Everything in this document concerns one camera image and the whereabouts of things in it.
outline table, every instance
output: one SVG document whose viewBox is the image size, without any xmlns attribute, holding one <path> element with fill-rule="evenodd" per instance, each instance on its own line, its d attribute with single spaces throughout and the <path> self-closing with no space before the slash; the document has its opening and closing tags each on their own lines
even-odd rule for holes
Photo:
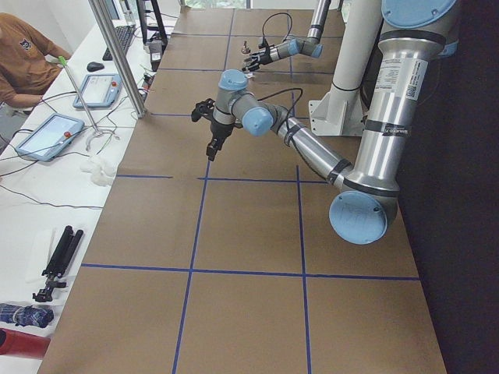
<svg viewBox="0 0 499 374">
<path fill-rule="evenodd" d="M 445 373 L 400 214 L 378 242 L 342 241 L 327 219 L 337 192 L 274 134 L 235 130 L 207 162 L 209 124 L 190 112 L 275 12 L 179 18 L 40 374 Z M 305 35 L 312 12 L 290 13 Z M 279 41 L 286 18 L 266 31 Z M 330 12 L 320 60 L 264 66 L 249 90 L 302 87 L 307 123 L 343 32 Z M 355 160 L 358 139 L 326 141 Z"/>
<path fill-rule="evenodd" d="M 88 33 L 82 44 L 77 48 L 72 58 L 69 60 L 69 67 L 75 80 L 79 83 L 88 71 L 86 66 L 88 62 L 101 62 L 104 54 L 105 42 L 97 25 Z M 149 55 L 143 51 L 142 40 L 135 38 L 127 53 L 130 68 L 133 76 L 139 83 L 144 72 L 150 69 Z M 114 62 L 103 62 L 104 69 L 99 72 L 117 72 Z M 51 85 L 44 97 L 51 97 L 56 94 L 67 91 L 74 91 L 65 71 L 62 71 L 58 78 Z M 108 136 L 102 136 L 92 140 L 90 153 L 100 153 L 106 162 L 116 167 L 123 157 L 133 128 L 136 124 L 136 115 L 127 93 L 123 87 L 116 103 L 123 102 L 118 109 L 110 116 L 118 125 L 116 134 L 119 140 L 112 138 L 108 145 Z M 73 108 L 74 95 L 64 96 L 54 99 L 48 103 L 58 112 L 74 118 L 80 118 L 90 125 L 90 121 L 84 111 L 77 111 Z M 114 104 L 110 109 L 94 110 L 92 114 L 98 121 L 104 117 L 111 109 L 116 108 Z M 35 129 L 53 110 L 46 104 L 39 104 L 35 107 L 29 118 L 23 125 L 23 129 Z M 101 128 L 113 129 L 114 125 L 107 119 L 99 123 Z M 72 144 L 63 152 L 80 152 L 89 154 L 85 150 L 85 142 L 93 130 L 89 129 L 76 137 Z M 15 136 L 12 141 L 17 145 L 27 135 L 22 133 Z M 0 156 L 0 175 L 10 171 L 18 170 L 27 166 L 31 161 L 23 161 L 14 157 L 16 153 L 12 147 L 8 147 Z M 54 204 L 70 204 L 74 206 L 103 206 L 111 187 L 100 187 L 90 181 L 90 174 L 83 173 L 80 165 L 86 160 L 79 154 L 69 154 L 64 157 L 56 158 L 49 163 L 37 163 L 27 169 L 8 175 L 2 178 L 0 185 L 5 186 L 12 191 L 21 192 L 42 202 Z M 48 305 L 54 305 L 55 320 L 45 329 L 32 326 L 15 327 L 7 323 L 0 323 L 1 327 L 10 330 L 19 330 L 25 333 L 33 333 L 41 336 L 50 336 L 54 333 L 58 323 L 58 318 L 62 312 L 65 300 L 73 285 L 74 278 L 78 273 L 80 264 L 90 238 L 94 232 L 95 226 L 101 214 L 101 209 L 73 209 L 73 208 L 54 208 L 51 206 L 42 206 L 29 201 L 24 196 L 15 195 L 4 189 L 0 189 L 0 238 L 2 238 L 2 258 L 0 265 L 0 302 L 24 303 L 24 305 L 34 304 L 31 294 L 37 293 L 44 287 L 46 278 L 40 277 L 33 283 L 25 281 L 27 274 L 27 264 L 31 256 L 38 256 L 39 252 L 47 252 L 48 248 L 43 248 L 36 242 L 40 237 L 47 233 L 53 233 L 52 250 L 55 248 L 61 237 L 64 227 L 72 225 L 74 230 L 82 229 L 83 238 L 75 254 L 71 267 L 67 270 L 66 280 L 69 286 L 62 290 L 54 291 L 55 300 Z M 44 268 L 43 263 L 38 264 L 39 271 Z M 41 361 L 27 358 L 13 358 L 9 356 L 0 356 L 0 372 L 15 372 L 17 374 L 32 374 L 37 371 Z"/>
</svg>

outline tablet screen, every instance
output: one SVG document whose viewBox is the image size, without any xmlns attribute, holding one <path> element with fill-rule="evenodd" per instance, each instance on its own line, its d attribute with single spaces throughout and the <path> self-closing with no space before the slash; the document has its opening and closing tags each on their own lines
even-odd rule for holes
<svg viewBox="0 0 499 374">
<path fill-rule="evenodd" d="M 90 76 L 82 92 L 86 103 L 103 103 L 111 86 L 113 76 Z"/>
<path fill-rule="evenodd" d="M 78 125 L 77 120 L 70 118 L 52 117 L 42 128 L 36 131 L 22 146 L 23 152 L 44 156 L 51 152 L 54 145 L 64 141 L 64 132 L 72 132 L 73 126 Z"/>
</svg>

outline white stand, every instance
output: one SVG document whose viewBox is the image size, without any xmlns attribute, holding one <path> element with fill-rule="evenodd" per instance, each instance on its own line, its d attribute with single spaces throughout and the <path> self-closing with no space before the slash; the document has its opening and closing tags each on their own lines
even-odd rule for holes
<svg viewBox="0 0 499 374">
<path fill-rule="evenodd" d="M 331 90 L 309 102 L 310 124 L 319 136 L 361 136 L 359 87 L 382 20 L 381 0 L 354 0 Z"/>
</svg>

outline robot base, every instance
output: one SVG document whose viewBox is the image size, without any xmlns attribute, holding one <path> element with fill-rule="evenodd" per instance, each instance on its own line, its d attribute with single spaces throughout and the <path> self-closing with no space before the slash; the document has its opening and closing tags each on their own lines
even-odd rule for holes
<svg viewBox="0 0 499 374">
<path fill-rule="evenodd" d="M 321 101 L 309 101 L 310 127 L 318 136 L 362 136 L 363 109 L 358 93 L 330 103 L 330 92 Z"/>
</svg>

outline robotic arm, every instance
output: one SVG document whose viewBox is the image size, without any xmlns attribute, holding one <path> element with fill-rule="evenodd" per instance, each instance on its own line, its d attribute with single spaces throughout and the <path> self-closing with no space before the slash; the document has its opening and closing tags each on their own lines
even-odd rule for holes
<svg viewBox="0 0 499 374">
<path fill-rule="evenodd" d="M 217 100 L 198 103 L 192 113 L 193 121 L 211 121 L 208 158 L 214 160 L 234 127 L 254 136 L 271 130 L 340 190 L 329 209 L 333 229 L 355 244 L 378 240 L 397 214 L 400 188 L 395 175 L 426 67 L 446 48 L 454 49 L 460 5 L 460 0 L 425 0 L 421 12 L 415 12 L 410 0 L 383 2 L 386 22 L 378 46 L 384 57 L 355 166 L 296 118 L 288 118 L 286 108 L 259 102 L 246 89 L 245 74 L 237 70 L 222 73 Z"/>
<path fill-rule="evenodd" d="M 352 164 L 298 119 L 288 118 L 288 109 L 259 102 L 246 89 L 247 84 L 244 73 L 227 70 L 221 75 L 217 100 L 207 99 L 196 104 L 192 120 L 197 122 L 203 117 L 211 122 L 209 160 L 214 161 L 235 127 L 242 127 L 254 136 L 271 130 L 286 146 L 294 148 L 318 175 L 343 191 L 330 208 L 331 224 L 340 236 L 356 244 L 374 242 L 383 236 L 397 213 L 396 195 L 378 196 L 348 187 L 345 182 L 354 172 Z"/>
<path fill-rule="evenodd" d="M 269 45 L 265 36 L 262 36 L 258 44 L 260 50 L 252 53 L 243 61 L 243 72 L 254 72 L 260 68 L 260 65 L 267 65 L 297 54 L 319 58 L 322 53 L 320 38 L 324 31 L 330 4 L 331 0 L 319 0 L 317 2 L 306 39 L 286 36 L 282 43 Z"/>
</svg>

